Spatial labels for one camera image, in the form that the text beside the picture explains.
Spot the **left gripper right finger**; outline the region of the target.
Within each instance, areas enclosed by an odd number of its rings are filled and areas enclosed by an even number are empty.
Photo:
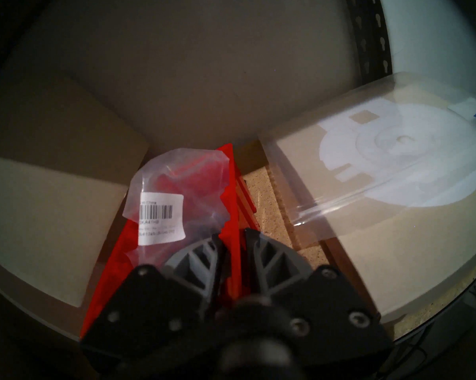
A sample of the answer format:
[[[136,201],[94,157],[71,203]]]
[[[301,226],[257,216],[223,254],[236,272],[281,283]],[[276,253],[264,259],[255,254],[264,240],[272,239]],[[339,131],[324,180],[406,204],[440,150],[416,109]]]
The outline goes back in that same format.
[[[337,268],[312,269],[292,248],[259,231],[243,231],[251,292],[272,299],[291,320],[308,325],[296,336],[302,360],[387,358],[392,340],[378,316]]]

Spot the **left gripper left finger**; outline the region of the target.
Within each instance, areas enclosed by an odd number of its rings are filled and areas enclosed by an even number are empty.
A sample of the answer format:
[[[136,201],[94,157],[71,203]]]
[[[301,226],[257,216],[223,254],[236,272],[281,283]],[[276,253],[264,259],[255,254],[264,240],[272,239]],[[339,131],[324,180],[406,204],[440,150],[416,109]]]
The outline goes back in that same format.
[[[121,367],[166,346],[215,313],[222,276],[218,235],[135,267],[81,339],[92,367]]]

